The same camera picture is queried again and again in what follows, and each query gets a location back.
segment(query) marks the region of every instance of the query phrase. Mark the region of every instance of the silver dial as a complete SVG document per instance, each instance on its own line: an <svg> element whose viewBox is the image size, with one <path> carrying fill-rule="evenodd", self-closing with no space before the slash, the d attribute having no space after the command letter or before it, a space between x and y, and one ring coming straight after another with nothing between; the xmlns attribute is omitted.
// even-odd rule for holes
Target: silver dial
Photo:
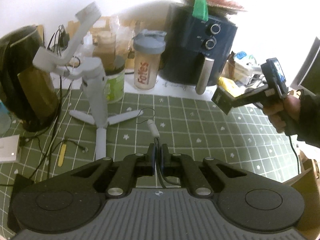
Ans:
<svg viewBox="0 0 320 240"><path fill-rule="evenodd" d="M206 49L213 49L216 44L217 40L214 37L212 37L212 39L207 40L204 45Z"/></svg>
<svg viewBox="0 0 320 240"><path fill-rule="evenodd" d="M217 23L213 24L210 28L210 31L212 34L218 34L221 31L220 24L217 24Z"/></svg>

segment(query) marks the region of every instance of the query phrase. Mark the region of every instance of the green ribbon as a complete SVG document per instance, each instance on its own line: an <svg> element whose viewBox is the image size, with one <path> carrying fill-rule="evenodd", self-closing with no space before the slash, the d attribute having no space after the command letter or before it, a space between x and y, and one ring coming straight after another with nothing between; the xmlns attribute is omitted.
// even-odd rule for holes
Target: green ribbon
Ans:
<svg viewBox="0 0 320 240"><path fill-rule="evenodd" d="M195 0L192 16L205 22L209 19L207 0Z"/></svg>

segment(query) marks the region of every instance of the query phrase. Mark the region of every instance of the person's arm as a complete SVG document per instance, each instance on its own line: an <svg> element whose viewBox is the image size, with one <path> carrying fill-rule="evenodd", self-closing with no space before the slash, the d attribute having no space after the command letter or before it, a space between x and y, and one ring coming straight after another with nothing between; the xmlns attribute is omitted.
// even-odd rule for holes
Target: person's arm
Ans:
<svg viewBox="0 0 320 240"><path fill-rule="evenodd" d="M320 147L320 96L311 96L301 91L300 98L288 95L283 102L264 107L263 112L276 128L284 131L286 126L278 112L285 110L298 123L298 140Z"/></svg>

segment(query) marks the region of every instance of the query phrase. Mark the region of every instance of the person's hand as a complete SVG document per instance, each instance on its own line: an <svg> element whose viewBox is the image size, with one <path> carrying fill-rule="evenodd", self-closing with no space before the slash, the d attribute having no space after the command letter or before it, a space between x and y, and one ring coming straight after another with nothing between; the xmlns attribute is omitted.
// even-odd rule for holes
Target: person's hand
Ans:
<svg viewBox="0 0 320 240"><path fill-rule="evenodd" d="M289 116L291 116L295 121L298 122L300 109L300 99L288 95L284 99L284 101L275 103L272 106L264 107L263 113L268 116L269 121L272 123L273 127L276 128L277 132L282 133L286 124L281 120L278 113L282 110L285 110L289 114Z"/></svg>

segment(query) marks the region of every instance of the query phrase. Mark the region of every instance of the black handle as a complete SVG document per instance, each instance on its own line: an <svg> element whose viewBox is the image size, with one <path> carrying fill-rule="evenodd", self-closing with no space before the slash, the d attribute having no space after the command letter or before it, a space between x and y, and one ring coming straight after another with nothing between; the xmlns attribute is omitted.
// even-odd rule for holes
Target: black handle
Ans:
<svg viewBox="0 0 320 240"><path fill-rule="evenodd" d="M284 133L286 136L294 135L298 133L298 123L291 117L286 111L279 112L281 120L286 123Z"/></svg>

